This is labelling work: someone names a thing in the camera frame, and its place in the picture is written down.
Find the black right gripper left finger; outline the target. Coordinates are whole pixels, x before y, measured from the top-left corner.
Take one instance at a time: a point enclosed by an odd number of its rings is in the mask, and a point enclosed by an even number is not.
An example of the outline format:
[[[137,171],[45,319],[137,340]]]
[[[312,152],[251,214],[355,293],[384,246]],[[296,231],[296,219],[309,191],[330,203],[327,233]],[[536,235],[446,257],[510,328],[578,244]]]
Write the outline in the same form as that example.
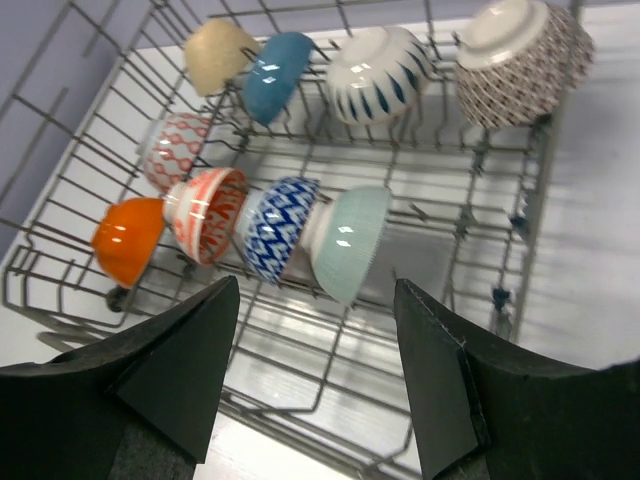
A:
[[[239,313],[224,277],[54,359],[1,370],[5,479],[190,479],[206,459]]]

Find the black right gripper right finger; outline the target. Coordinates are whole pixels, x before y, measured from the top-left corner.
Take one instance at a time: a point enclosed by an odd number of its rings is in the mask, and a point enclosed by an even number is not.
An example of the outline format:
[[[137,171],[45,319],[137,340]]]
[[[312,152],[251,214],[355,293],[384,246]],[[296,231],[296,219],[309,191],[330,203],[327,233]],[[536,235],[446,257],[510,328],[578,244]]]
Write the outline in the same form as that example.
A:
[[[400,279],[394,318],[425,479],[635,479],[639,364],[526,350]]]

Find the orange floral pattern bowl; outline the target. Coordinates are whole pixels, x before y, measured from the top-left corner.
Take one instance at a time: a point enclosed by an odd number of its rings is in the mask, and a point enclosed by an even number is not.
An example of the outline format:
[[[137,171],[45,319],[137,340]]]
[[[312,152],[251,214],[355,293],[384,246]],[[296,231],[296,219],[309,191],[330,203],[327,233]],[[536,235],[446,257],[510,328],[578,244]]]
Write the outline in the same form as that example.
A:
[[[247,194],[241,170],[206,169],[171,187],[164,197],[163,217],[184,254],[200,265],[211,265],[230,246]]]

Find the pale green bowl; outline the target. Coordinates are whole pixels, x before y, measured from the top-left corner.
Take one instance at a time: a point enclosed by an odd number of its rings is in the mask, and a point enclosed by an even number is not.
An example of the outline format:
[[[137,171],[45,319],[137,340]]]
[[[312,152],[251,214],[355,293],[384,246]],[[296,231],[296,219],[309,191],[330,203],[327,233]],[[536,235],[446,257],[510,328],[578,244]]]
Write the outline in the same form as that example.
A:
[[[351,305],[375,258],[392,200],[389,189],[359,186],[314,203],[301,238],[318,285]]]

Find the orange geometric pattern bowl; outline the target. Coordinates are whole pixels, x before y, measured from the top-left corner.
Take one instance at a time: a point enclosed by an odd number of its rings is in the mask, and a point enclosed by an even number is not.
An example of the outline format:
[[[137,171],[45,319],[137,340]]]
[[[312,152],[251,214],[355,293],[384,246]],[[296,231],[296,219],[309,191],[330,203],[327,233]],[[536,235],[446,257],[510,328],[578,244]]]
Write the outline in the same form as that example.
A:
[[[316,202],[320,181],[285,176],[249,195],[236,231],[245,264],[260,280],[277,285]]]

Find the blue white patterned bowl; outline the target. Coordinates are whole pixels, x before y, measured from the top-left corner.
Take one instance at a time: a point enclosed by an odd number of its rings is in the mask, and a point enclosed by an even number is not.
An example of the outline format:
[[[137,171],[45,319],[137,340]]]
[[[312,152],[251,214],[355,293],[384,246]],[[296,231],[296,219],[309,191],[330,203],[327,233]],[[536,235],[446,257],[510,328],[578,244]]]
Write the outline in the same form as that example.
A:
[[[189,112],[169,113],[153,120],[136,154],[147,181],[167,193],[189,172],[207,138],[209,120]]]

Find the white bowl orange rim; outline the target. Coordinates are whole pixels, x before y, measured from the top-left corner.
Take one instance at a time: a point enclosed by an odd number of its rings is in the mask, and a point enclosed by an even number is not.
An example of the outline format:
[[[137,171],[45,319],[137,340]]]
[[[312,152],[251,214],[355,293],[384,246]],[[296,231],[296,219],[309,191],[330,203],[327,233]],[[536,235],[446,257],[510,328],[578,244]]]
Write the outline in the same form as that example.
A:
[[[411,108],[434,73],[426,48],[409,30],[371,27],[350,37],[331,60],[328,98],[342,123],[375,125]]]

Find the tan bowl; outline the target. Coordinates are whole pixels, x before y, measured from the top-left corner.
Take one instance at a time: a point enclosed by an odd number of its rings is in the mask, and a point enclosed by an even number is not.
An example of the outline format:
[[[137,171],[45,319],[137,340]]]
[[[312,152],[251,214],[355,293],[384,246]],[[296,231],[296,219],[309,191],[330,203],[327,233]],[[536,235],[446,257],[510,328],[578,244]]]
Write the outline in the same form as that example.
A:
[[[242,28],[214,18],[203,23],[184,43],[187,73],[200,97],[216,93],[251,62],[243,49],[258,53],[259,43]]]

